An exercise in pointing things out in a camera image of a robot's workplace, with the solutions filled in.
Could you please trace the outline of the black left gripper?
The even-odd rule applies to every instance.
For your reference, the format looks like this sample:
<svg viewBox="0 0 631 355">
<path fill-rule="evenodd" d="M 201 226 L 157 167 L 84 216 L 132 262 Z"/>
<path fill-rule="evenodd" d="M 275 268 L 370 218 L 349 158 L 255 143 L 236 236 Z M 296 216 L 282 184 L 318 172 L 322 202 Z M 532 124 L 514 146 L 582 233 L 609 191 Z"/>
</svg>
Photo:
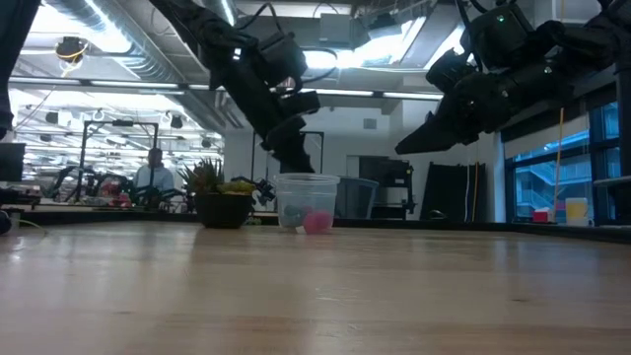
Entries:
<svg viewBox="0 0 631 355">
<path fill-rule="evenodd" d="M 255 72 L 251 62 L 231 60 L 221 71 L 221 85 L 243 113 L 267 150 L 279 164 L 280 173 L 313 173 L 311 156 L 304 144 L 279 148 L 296 139 L 306 125 L 303 114 L 320 109 L 317 92 L 273 92 Z"/>
</svg>

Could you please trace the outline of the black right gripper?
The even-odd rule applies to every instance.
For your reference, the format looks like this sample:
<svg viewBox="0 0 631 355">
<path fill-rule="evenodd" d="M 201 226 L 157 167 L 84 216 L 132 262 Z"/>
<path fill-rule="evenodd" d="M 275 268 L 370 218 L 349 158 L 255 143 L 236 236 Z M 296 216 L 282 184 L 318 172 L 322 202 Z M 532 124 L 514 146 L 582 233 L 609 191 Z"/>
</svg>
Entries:
<svg viewBox="0 0 631 355">
<path fill-rule="evenodd" d="M 423 154 L 468 145 L 480 133 L 490 133 L 511 117 L 542 100 L 547 74 L 473 72 L 445 94 L 441 116 L 429 111 L 424 123 L 395 146 L 397 154 Z"/>
</svg>

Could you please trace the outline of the red strawberry with green leaves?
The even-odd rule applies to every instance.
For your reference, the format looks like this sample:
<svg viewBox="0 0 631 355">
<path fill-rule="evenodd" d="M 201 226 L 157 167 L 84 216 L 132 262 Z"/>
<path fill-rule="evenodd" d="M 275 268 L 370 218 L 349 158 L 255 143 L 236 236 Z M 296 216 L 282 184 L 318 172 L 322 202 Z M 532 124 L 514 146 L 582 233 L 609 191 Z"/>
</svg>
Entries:
<svg viewBox="0 0 631 355">
<path fill-rule="evenodd" d="M 310 234 L 323 234 L 333 225 L 333 216 L 327 211 L 308 212 L 303 220 L 303 229 Z"/>
</svg>

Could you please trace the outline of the clear plastic tupperware container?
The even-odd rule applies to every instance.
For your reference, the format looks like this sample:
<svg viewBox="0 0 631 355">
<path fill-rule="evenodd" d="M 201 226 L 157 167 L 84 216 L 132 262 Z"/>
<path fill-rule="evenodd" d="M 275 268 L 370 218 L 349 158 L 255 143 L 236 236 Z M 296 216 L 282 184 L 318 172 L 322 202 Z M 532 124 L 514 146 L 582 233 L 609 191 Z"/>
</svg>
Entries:
<svg viewBox="0 0 631 355">
<path fill-rule="evenodd" d="M 340 177 L 287 173 L 275 177 L 279 225 L 306 234 L 303 220 L 308 212 L 327 211 L 334 219 Z"/>
</svg>

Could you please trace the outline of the black monitor screen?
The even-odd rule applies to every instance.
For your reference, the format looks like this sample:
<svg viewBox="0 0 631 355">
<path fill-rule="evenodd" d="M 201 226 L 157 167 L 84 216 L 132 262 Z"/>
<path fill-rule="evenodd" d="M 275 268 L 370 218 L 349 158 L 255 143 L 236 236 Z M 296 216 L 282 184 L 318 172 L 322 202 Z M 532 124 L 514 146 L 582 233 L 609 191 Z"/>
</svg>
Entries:
<svg viewBox="0 0 631 355">
<path fill-rule="evenodd" d="M 359 178 L 376 181 L 380 187 L 412 186 L 413 168 L 408 161 L 387 157 L 359 158 Z"/>
</svg>

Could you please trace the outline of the black upright panel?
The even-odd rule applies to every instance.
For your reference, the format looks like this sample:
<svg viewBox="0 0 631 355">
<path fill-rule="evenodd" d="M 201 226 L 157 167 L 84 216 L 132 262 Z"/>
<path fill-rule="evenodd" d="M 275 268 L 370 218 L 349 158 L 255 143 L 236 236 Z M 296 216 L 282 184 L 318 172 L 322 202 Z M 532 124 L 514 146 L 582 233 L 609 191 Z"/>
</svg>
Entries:
<svg viewBox="0 0 631 355">
<path fill-rule="evenodd" d="M 486 222 L 487 180 L 485 164 L 467 167 L 431 163 L 419 219 Z"/>
</svg>

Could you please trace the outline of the potted succulent plant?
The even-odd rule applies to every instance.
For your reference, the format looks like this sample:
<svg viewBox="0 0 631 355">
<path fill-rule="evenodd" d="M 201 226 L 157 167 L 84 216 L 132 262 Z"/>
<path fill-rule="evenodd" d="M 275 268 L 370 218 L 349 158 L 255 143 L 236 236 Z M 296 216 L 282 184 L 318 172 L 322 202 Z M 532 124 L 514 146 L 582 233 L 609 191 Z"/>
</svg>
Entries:
<svg viewBox="0 0 631 355">
<path fill-rule="evenodd" d="M 255 186 L 247 181 L 225 181 L 223 165 L 202 159 L 178 175 L 192 195 L 199 221 L 205 228 L 238 229 L 252 210 Z"/>
</svg>

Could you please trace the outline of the person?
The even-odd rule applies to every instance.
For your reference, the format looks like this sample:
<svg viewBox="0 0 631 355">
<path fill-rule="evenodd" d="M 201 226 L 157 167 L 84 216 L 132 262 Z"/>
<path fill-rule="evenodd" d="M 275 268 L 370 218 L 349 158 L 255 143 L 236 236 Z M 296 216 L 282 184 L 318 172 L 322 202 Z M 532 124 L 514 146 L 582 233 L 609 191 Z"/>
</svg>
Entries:
<svg viewBox="0 0 631 355">
<path fill-rule="evenodd" d="M 133 179 L 134 186 L 153 186 L 159 191 L 174 189 L 174 175 L 163 164 L 163 151 L 159 148 L 150 149 L 147 160 L 147 164 L 137 170 Z"/>
</svg>

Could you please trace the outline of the yellow container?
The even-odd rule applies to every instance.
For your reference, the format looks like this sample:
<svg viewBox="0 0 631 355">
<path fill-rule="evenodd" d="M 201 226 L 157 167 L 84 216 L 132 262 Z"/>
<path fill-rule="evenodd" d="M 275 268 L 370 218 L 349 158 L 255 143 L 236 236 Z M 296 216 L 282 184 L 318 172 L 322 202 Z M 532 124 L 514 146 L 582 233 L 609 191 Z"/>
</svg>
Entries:
<svg viewBox="0 0 631 355">
<path fill-rule="evenodd" d="M 589 203 L 586 197 L 570 197 L 565 200 L 566 223 L 574 227 L 590 224 Z"/>
</svg>

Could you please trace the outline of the black dark screen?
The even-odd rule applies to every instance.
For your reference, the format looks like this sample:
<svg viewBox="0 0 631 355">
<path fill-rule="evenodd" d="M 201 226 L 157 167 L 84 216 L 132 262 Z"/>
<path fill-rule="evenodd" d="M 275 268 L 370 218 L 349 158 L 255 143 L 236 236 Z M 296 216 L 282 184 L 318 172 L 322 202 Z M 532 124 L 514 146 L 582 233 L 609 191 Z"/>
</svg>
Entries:
<svg viewBox="0 0 631 355">
<path fill-rule="evenodd" d="M 25 143 L 0 143 L 0 181 L 22 180 L 25 153 Z"/>
</svg>

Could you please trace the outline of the thin black frame stand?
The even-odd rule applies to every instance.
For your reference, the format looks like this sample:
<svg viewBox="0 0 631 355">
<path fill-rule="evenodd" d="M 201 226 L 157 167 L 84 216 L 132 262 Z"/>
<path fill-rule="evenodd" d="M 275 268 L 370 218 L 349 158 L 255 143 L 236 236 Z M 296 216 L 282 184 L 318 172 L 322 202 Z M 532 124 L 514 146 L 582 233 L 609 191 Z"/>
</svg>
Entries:
<svg viewBox="0 0 631 355">
<path fill-rule="evenodd" d="M 153 144 L 152 148 L 157 148 L 158 137 L 159 137 L 159 124 L 153 123 L 153 122 L 135 122 L 133 120 L 123 120 L 123 119 L 97 121 L 94 119 L 89 119 L 89 120 L 85 120 L 83 124 L 84 124 L 84 127 L 83 127 L 83 132 L 82 132 L 82 144 L 80 148 L 81 149 L 80 150 L 80 163 L 78 167 L 79 174 L 78 174 L 78 179 L 77 179 L 77 186 L 75 188 L 76 190 L 75 202 L 80 201 L 81 193 L 83 189 L 83 175 L 84 175 L 84 170 L 85 170 L 85 157 L 86 157 L 87 142 L 90 137 L 96 134 L 95 133 L 96 131 L 94 133 L 89 132 L 91 125 L 97 125 L 99 127 L 98 129 L 100 129 L 104 125 L 111 125 L 111 126 L 116 126 L 116 127 L 133 127 L 134 125 L 142 126 L 142 127 L 150 126 L 154 129 L 154 133 L 152 135 L 149 135 Z"/>
</svg>

